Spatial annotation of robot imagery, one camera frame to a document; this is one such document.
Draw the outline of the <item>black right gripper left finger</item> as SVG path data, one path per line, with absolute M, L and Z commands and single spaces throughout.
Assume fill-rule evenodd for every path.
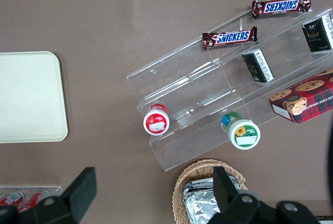
M 86 167 L 60 194 L 19 214 L 19 223 L 80 223 L 97 194 L 96 168 Z

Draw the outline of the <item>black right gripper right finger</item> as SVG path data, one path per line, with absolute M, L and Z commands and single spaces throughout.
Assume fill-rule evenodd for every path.
M 209 223 L 256 223 L 259 200 L 248 191 L 237 191 L 223 167 L 214 167 L 213 193 L 220 212 Z

